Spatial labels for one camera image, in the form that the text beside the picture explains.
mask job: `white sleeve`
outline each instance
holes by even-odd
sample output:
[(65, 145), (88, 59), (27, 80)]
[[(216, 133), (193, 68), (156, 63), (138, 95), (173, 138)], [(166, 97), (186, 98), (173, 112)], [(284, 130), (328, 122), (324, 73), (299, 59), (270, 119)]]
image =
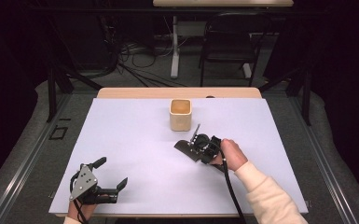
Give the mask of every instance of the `white sleeve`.
[(63, 224), (81, 224), (81, 223), (77, 220), (74, 220), (73, 218), (65, 217), (65, 221), (63, 222)]
[(250, 161), (241, 166), (235, 175), (249, 192), (246, 199), (258, 223), (307, 223), (292, 198), (274, 179), (257, 170)]

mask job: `hand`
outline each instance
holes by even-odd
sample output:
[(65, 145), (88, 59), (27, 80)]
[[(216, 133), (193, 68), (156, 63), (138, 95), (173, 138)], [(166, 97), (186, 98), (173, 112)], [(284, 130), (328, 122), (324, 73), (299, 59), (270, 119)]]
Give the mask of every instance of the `hand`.
[[(220, 143), (223, 153), (228, 163), (228, 169), (232, 171), (238, 170), (242, 165), (248, 162), (248, 159), (241, 151), (237, 143), (230, 139), (223, 139)], [(219, 154), (210, 162), (210, 164), (222, 164), (222, 155)]]
[(73, 201), (69, 202), (69, 208), (68, 208), (68, 217), (72, 218), (74, 220), (84, 222), (91, 218), (91, 215), (94, 213), (95, 208), (97, 207), (97, 204), (83, 204), (81, 206), (81, 212), (83, 213), (86, 220), (80, 220), (81, 216), (78, 216), (78, 211), (75, 207), (75, 203)]

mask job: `table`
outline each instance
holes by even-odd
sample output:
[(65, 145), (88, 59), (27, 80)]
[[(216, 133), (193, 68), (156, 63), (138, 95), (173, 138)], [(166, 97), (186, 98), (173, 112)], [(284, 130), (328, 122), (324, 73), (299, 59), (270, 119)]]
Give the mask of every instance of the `table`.
[[(153, 0), (155, 7), (291, 7), (292, 0)], [(178, 20), (173, 16), (173, 65), (171, 78), (178, 78), (179, 73), (179, 52), (178, 48)], [(243, 67), (243, 72), (250, 76), (249, 64)]]
[[(247, 145), (244, 151), (250, 160), (281, 184), (301, 213), (308, 213), (268, 105), (256, 88), (101, 89), (49, 212), (65, 216), (69, 179), (80, 163), (106, 156), (107, 163), (93, 171), (98, 186), (115, 188), (123, 178), (129, 180), (117, 203), (99, 205), (95, 216), (237, 216), (223, 174), (212, 166), (194, 163), (173, 148), (178, 140), (189, 140), (196, 128), (194, 125), (190, 132), (170, 130), (169, 103), (177, 97), (192, 100), (193, 123), (201, 123), (199, 133), (229, 136), (241, 146)], [(243, 213), (252, 214), (242, 183), (232, 172), (230, 178)]]

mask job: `desk leg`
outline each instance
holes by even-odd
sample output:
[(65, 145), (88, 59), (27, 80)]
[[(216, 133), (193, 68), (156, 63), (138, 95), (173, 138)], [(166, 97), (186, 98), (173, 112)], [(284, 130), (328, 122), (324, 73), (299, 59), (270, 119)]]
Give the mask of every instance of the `desk leg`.
[(249, 63), (245, 63), (242, 67), (242, 71), (245, 74), (246, 78), (251, 77), (252, 75), (252, 70), (251, 70), (251, 66), (249, 66)]
[(178, 78), (179, 71), (179, 48), (178, 48), (178, 20), (173, 16), (173, 65), (171, 68), (171, 78)]

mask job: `white paper sheet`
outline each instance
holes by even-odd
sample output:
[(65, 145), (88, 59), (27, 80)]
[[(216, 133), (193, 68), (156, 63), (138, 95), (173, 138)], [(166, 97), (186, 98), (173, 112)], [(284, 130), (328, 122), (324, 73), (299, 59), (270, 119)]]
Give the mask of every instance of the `white paper sheet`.
[[(179, 140), (199, 133), (234, 139), (255, 166), (271, 175), (308, 213), (287, 159), (267, 102), (264, 99), (192, 99), (192, 129), (170, 129), (170, 99), (94, 99), (49, 212), (65, 214), (69, 180), (81, 163), (101, 157), (107, 162), (93, 173), (98, 186), (128, 185), (116, 204), (101, 204), (96, 215), (235, 215), (223, 173), (194, 162), (174, 148)], [(246, 190), (231, 172), (230, 179), (243, 213), (252, 214)]]

